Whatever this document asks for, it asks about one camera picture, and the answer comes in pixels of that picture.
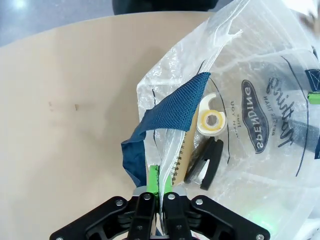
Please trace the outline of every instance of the table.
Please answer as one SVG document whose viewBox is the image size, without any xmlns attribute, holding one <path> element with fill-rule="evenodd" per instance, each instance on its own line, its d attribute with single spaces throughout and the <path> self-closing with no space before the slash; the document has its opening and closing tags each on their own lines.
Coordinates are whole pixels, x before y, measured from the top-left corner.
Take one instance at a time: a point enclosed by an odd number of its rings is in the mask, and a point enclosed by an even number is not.
<svg viewBox="0 0 320 240">
<path fill-rule="evenodd" d="M 120 143 L 138 124 L 136 86 L 212 13 L 79 22 L 0 48 L 1 239 L 45 240 L 135 188 Z"/>
</svg>

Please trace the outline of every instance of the tape roll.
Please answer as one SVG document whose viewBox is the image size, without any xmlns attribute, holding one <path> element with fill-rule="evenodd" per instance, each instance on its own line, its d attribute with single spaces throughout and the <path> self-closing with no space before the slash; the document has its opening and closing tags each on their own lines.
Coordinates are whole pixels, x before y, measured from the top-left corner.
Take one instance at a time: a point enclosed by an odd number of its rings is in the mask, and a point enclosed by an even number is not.
<svg viewBox="0 0 320 240">
<path fill-rule="evenodd" d="M 217 94 L 211 93 L 205 96 L 199 104 L 199 116 L 196 127 L 205 136 L 217 136 L 227 126 L 226 114 L 222 111 L 210 109 L 210 102 L 216 97 Z"/>
</svg>

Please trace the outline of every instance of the clear plastic bag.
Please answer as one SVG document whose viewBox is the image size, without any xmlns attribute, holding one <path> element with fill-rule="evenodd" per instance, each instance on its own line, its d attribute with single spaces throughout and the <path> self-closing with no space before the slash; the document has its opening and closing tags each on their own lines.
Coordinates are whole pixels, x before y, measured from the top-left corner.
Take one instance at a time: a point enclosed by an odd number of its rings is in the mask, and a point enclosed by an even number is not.
<svg viewBox="0 0 320 240">
<path fill-rule="evenodd" d="M 205 194 L 268 229 L 273 240 L 291 240 L 320 192 L 315 160 L 320 107 L 310 105 L 307 70 L 319 63 L 297 19 L 281 1 L 234 0 L 178 42 L 137 86 L 139 116 L 199 70 L 211 72 L 205 94 L 228 128 L 224 149 Z M 147 164 L 170 174 L 184 132 L 147 132 Z M 204 137 L 196 133 L 195 146 Z"/>
</svg>

